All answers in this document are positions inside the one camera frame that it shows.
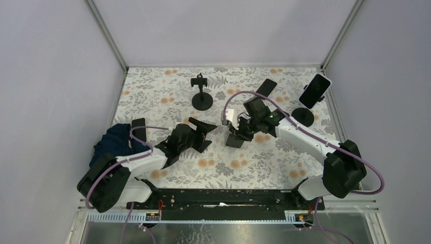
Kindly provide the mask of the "small black phone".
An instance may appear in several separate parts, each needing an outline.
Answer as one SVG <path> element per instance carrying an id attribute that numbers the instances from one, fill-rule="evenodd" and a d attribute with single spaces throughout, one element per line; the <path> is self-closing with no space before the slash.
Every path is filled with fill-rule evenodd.
<path id="1" fill-rule="evenodd" d="M 147 142 L 146 133 L 146 120 L 145 118 L 137 118 L 131 121 L 131 129 L 133 139 L 137 142 Z"/>

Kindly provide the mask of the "black round-base phone stand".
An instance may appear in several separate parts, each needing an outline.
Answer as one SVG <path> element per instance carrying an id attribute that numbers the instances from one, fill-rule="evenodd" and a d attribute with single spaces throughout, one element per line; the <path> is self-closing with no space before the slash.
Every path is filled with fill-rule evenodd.
<path id="1" fill-rule="evenodd" d="M 292 111 L 291 116 L 300 124 L 310 127 L 317 120 L 317 116 L 311 111 L 311 109 L 318 103 L 322 102 L 324 99 L 325 96 L 322 96 L 314 104 L 309 103 L 304 107 L 295 108 Z"/>

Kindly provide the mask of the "lilac-cased phone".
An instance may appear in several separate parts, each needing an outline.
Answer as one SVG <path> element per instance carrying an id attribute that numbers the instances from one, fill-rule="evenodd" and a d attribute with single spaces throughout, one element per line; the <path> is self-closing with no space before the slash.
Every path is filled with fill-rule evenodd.
<path id="1" fill-rule="evenodd" d="M 325 93 L 332 85 L 332 81 L 322 73 L 317 73 L 304 87 L 299 97 L 299 102 L 307 109 L 312 109 L 317 103 L 324 99 Z"/>

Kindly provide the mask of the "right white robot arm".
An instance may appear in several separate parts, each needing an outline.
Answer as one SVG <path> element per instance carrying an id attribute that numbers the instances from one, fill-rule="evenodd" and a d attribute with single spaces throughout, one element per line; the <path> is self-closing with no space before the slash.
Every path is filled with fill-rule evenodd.
<path id="1" fill-rule="evenodd" d="M 352 141 L 328 140 L 276 109 L 271 111 L 263 100 L 253 97 L 244 103 L 249 118 L 239 117 L 234 109 L 224 108 L 221 120 L 238 141 L 251 141 L 262 132 L 300 147 L 323 166 L 319 176 L 306 178 L 294 189 L 294 207 L 305 209 L 313 199 L 332 195 L 345 198 L 366 176 L 358 148 Z"/>

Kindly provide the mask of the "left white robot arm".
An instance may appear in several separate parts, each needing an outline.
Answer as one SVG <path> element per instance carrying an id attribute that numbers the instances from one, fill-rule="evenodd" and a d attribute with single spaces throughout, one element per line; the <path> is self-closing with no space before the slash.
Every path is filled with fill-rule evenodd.
<path id="1" fill-rule="evenodd" d="M 193 117 L 187 123 L 169 128 L 170 135 L 155 146 L 146 141 L 145 120 L 116 124 L 94 146 L 89 170 L 77 184 L 88 209 L 106 212 L 116 205 L 139 202 L 144 208 L 156 206 L 158 196 L 136 177 L 170 167 L 182 152 L 192 148 L 203 153 L 212 143 L 206 140 L 216 125 Z"/>

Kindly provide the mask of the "floral table mat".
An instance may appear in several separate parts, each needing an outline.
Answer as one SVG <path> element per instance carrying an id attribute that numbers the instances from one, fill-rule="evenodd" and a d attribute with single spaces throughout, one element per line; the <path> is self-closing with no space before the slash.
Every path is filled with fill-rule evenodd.
<path id="1" fill-rule="evenodd" d="M 317 73 L 316 68 L 130 68 L 119 100 L 115 124 L 145 118 L 150 126 L 147 137 L 151 145 L 164 140 L 176 122 L 196 118 L 217 128 L 207 136 L 212 144 L 203 153 L 189 149 L 179 160 L 163 170 L 140 175 L 159 188 L 217 189 L 291 189 L 306 177 L 322 173 L 318 161 L 304 150 L 268 134 L 258 133 L 241 148 L 225 145 L 229 130 L 221 124 L 226 102 L 240 114 L 243 103 L 265 79 L 278 83 L 270 94 L 274 109 L 291 112 L 300 107 L 303 87 Z M 191 87 L 191 78 L 202 73 L 208 80 L 203 91 L 213 98 L 205 111 L 192 106 L 199 92 Z"/>

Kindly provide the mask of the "dark blue cloth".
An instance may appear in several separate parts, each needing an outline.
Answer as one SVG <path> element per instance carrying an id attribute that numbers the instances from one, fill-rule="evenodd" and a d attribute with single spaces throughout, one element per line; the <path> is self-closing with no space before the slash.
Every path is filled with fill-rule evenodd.
<path id="1" fill-rule="evenodd" d="M 114 157 L 129 156 L 149 150 L 150 148 L 130 137 L 130 124 L 115 124 L 102 136 L 101 140 L 94 146 L 94 155 L 89 163 L 92 167 L 104 154 Z"/>

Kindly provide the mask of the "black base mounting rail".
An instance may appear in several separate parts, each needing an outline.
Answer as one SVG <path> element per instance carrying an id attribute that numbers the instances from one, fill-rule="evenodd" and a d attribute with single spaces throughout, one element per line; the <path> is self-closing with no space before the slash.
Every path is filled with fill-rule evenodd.
<path id="1" fill-rule="evenodd" d="M 163 221 L 283 221 L 286 211 L 324 210 L 322 200 L 295 190 L 155 189 L 144 202 L 126 208 L 154 210 Z"/>

